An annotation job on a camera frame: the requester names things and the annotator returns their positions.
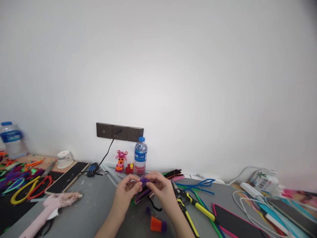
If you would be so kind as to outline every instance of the white jar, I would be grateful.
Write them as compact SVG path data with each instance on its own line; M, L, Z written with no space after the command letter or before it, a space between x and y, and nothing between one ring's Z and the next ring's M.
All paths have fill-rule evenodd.
M275 177L277 172L271 169L262 169L254 173L250 185L259 192L271 193L278 186L278 180Z
M74 160L69 150L63 150L57 154L57 161L58 161L57 167L59 169L64 169L70 166Z

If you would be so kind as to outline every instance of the person's right hand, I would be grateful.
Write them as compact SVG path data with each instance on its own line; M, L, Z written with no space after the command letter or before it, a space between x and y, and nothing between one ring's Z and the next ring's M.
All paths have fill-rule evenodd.
M159 198L166 212L178 207L170 180L157 171L147 174L145 178L150 180L150 182L146 183L146 186Z

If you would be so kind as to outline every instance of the pink glue gun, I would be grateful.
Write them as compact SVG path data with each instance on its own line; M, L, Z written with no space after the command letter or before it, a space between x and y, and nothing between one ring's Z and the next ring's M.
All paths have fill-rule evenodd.
M44 210L31 223L31 225L19 236L19 238L33 238L46 220L52 219L58 215L58 209L72 205L78 198L81 198L78 192L60 193L50 195L44 202Z

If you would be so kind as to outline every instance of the power outlet panel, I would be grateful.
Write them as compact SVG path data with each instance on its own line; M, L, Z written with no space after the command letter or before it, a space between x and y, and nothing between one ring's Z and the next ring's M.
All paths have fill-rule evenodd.
M112 125L107 123L96 123L97 136L102 138L112 138Z
M142 137L144 133L144 128L112 125L100 122L96 123L96 128L98 137L127 140L131 142L138 142L139 137Z
M119 126L119 125L112 125L112 138L118 140L127 140L128 138L128 127L126 126Z
M138 142L139 137L143 136L144 129L139 127L128 127L127 141Z

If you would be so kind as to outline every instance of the plastic bottle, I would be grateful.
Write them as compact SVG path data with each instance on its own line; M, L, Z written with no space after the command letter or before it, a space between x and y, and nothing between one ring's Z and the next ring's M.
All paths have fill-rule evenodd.
M23 140L23 134L17 125L12 122L2 122L0 136L6 146L11 159L17 159L27 154L26 145Z
M139 137L139 142L134 148L134 167L133 174L138 176L145 175L145 162L148 152L148 146L144 143L145 138Z

